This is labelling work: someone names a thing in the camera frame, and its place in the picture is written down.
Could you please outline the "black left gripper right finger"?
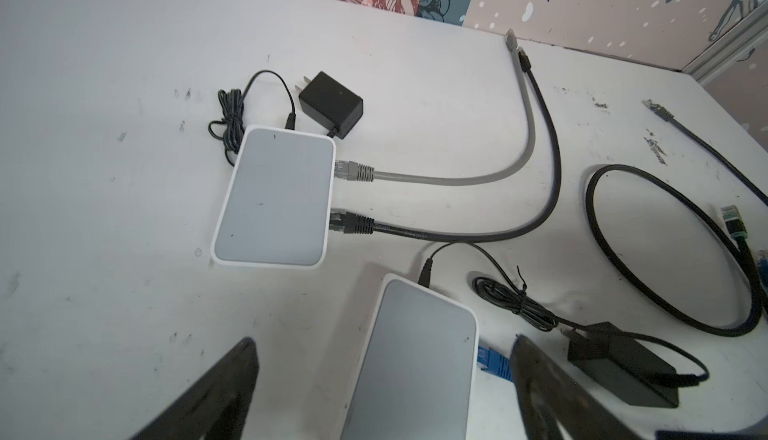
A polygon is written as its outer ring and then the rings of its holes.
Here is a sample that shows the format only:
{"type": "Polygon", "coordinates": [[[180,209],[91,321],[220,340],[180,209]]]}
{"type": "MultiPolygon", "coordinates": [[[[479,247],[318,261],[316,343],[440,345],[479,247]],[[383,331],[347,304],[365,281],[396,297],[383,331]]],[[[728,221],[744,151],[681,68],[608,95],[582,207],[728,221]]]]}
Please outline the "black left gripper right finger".
{"type": "Polygon", "coordinates": [[[516,339],[510,367],[529,439],[638,437],[527,337],[516,339]]]}

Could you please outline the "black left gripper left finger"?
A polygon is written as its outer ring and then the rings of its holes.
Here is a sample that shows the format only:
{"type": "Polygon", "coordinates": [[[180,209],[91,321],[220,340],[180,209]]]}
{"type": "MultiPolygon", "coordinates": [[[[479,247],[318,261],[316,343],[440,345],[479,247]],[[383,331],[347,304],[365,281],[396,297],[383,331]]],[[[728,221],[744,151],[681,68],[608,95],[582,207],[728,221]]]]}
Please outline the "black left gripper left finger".
{"type": "Polygon", "coordinates": [[[259,374],[256,343],[244,338],[136,439],[239,439],[259,374]]]}

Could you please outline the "black power adapter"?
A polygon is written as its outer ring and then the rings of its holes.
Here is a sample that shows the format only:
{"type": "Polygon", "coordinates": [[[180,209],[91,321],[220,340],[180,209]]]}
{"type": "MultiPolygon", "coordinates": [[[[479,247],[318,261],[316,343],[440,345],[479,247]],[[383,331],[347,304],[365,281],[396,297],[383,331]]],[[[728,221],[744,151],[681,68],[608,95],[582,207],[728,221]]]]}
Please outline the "black power adapter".
{"type": "Polygon", "coordinates": [[[625,404],[675,409],[679,406],[681,389],[697,387],[710,379],[710,371],[701,360],[670,342],[623,331],[610,322],[581,325],[555,315],[528,295],[524,280],[515,284],[485,249],[473,243],[466,245],[485,257],[502,277],[500,282],[486,276],[472,279],[470,287],[475,295],[540,332],[548,333],[565,327],[565,336],[569,339],[568,362],[625,404]],[[678,372],[646,348],[647,343],[685,358],[699,367],[701,372],[678,372]]]}

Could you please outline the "black cable gold green plug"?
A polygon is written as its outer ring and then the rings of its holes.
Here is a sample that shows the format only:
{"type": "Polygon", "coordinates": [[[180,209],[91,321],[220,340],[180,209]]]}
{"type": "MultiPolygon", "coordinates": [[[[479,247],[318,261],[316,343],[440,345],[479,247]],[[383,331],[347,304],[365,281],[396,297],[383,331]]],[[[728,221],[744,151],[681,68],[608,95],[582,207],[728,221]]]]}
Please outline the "black cable gold green plug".
{"type": "Polygon", "coordinates": [[[591,234],[599,246],[600,250],[606,256],[608,261],[626,278],[632,286],[634,286],[639,292],[641,292],[647,299],[652,301],[656,306],[661,308],[667,314],[671,315],[678,321],[690,326],[696,330],[704,333],[719,337],[735,338],[747,335],[752,332],[759,324],[762,313],[764,310],[764,293],[759,283],[759,276],[754,265],[749,265],[746,259],[746,254],[740,250],[734,242],[719,228],[715,221],[709,217],[701,208],[699,208],[693,201],[687,198],[678,190],[672,186],[663,182],[661,179],[651,175],[650,173],[641,170],[639,168],[613,164],[599,167],[590,177],[586,191],[585,191],[585,212],[587,222],[591,234]],[[734,326],[732,328],[721,328],[710,326],[702,323],[693,317],[688,316],[681,310],[677,309],[674,305],[667,302],[650,287],[648,287],[642,280],[640,280],[632,270],[619,258],[618,254],[613,250],[607,241],[606,237],[602,233],[597,220],[597,214],[595,210],[595,193],[599,181],[603,176],[611,172],[621,172],[630,175],[634,175],[640,179],[643,179],[660,190],[663,190],[671,197],[675,198],[684,207],[686,207],[692,214],[699,218],[699,220],[710,230],[712,235],[723,245],[723,247],[729,252],[732,258],[738,263],[739,268],[742,270],[744,277],[748,282],[750,293],[750,310],[747,318],[743,323],[734,326]]]}

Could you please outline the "black adapter with cord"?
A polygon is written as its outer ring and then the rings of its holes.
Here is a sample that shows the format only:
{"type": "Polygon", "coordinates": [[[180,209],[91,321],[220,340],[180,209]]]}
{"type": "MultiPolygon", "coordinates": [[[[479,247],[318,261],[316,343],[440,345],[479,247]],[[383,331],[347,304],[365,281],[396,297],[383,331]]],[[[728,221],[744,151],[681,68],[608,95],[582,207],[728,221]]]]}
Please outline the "black adapter with cord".
{"type": "Polygon", "coordinates": [[[272,70],[260,70],[252,75],[243,90],[219,90],[217,99],[222,116],[207,126],[208,134],[223,146],[224,157],[234,166],[245,137],[245,100],[255,80],[262,76],[275,77],[287,94],[290,110],[284,128],[296,130],[297,106],[311,120],[323,127],[328,138],[345,139],[364,114],[364,101],[357,94],[324,72],[306,79],[298,90],[298,99],[291,93],[286,81],[272,70]]]}

